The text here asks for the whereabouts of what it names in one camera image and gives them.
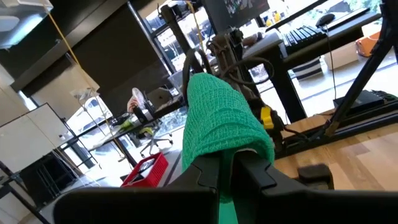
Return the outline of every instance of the wooden surface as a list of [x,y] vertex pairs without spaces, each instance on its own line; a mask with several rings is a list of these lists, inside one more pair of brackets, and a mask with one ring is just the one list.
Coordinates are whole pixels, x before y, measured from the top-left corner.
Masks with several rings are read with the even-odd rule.
[[[319,119],[294,125],[305,129]],[[319,163],[329,166],[335,189],[398,190],[398,124],[279,159],[275,167],[296,177],[298,167]]]
[[[335,112],[335,109],[323,112],[322,114],[319,115],[314,115],[312,117],[303,119],[301,121],[294,122],[293,124],[287,125],[287,128],[293,130],[293,131],[298,131],[300,133],[304,131],[308,131],[313,128],[317,128],[319,126],[323,126],[325,122],[331,118],[331,115]],[[287,131],[282,131],[282,136],[284,138],[287,138],[289,136],[293,136],[294,133],[290,133]]]

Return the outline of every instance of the red plastic crate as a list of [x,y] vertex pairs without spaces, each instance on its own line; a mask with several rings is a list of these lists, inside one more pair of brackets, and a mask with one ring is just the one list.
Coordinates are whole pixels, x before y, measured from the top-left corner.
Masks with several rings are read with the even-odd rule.
[[[132,181],[132,179],[138,174],[141,165],[149,159],[155,159],[155,162],[148,176],[142,180],[137,180],[133,183],[130,183],[130,181]],[[135,166],[132,172],[126,177],[121,187],[157,187],[168,165],[169,163],[161,152],[154,154],[153,156],[147,157],[141,160]]]

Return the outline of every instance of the office chair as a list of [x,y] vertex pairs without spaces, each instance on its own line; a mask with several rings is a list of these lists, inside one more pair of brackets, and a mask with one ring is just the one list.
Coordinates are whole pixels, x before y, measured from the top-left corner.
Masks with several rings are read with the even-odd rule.
[[[167,103],[170,103],[171,100],[173,100],[173,96],[172,94],[169,92],[168,89],[166,88],[157,88],[156,90],[145,94],[144,93],[144,97],[146,98],[146,108],[149,110],[149,112],[151,113],[151,115],[154,117],[155,111],[157,109],[159,109],[161,106],[166,105]],[[154,145],[156,147],[159,147],[159,145],[157,144],[160,141],[169,141],[169,143],[172,145],[173,144],[173,140],[172,139],[167,139],[167,138],[156,138],[156,134],[159,132],[160,130],[160,123],[161,121],[159,119],[156,119],[153,122],[153,129],[150,129],[148,127],[143,128],[140,131],[140,134],[144,134],[144,133],[149,133],[151,135],[150,137],[150,141],[147,143],[147,145],[145,146],[145,148],[143,148],[140,152],[141,156],[143,158],[145,158],[145,156],[143,155],[142,152],[144,152],[148,147],[149,147],[149,154],[152,155],[152,148],[154,147]]]

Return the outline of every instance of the white box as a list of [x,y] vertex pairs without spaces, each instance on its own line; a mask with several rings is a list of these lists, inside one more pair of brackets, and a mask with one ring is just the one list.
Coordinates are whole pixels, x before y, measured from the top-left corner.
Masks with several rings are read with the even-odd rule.
[[[346,44],[331,52],[333,56],[334,68],[340,68],[348,63],[358,60],[358,54],[356,53],[355,42]],[[328,69],[331,70],[330,53],[325,54],[325,62],[328,65]]]

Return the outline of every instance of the keyboard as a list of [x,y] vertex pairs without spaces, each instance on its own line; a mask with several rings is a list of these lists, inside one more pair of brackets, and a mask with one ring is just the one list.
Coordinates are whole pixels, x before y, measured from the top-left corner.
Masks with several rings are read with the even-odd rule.
[[311,26],[303,26],[282,34],[282,37],[286,46],[287,54],[292,54],[303,47],[326,38],[327,36],[326,33],[320,29]]

